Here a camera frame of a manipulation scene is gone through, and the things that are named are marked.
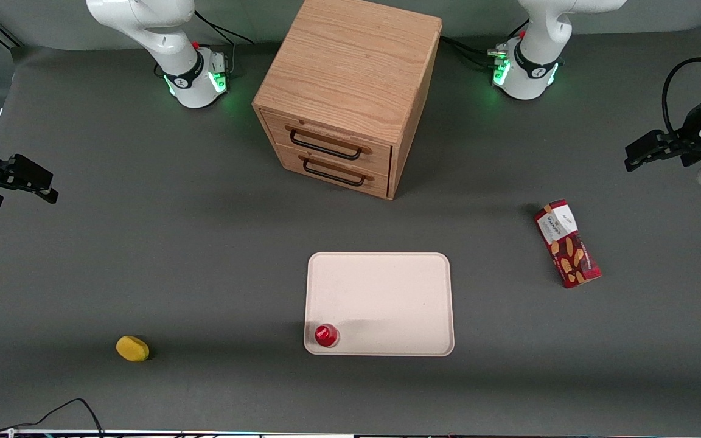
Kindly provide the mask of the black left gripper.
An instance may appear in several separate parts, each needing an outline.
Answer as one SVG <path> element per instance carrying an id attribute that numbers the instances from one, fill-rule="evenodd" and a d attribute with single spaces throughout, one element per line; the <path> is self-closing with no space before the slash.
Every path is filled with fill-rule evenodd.
<path id="1" fill-rule="evenodd" d="M 652 130 L 625 147 L 627 172 L 654 161 L 679 158 L 682 166 L 690 167 L 701 161 L 701 136 L 699 130 L 678 130 L 665 133 Z"/>

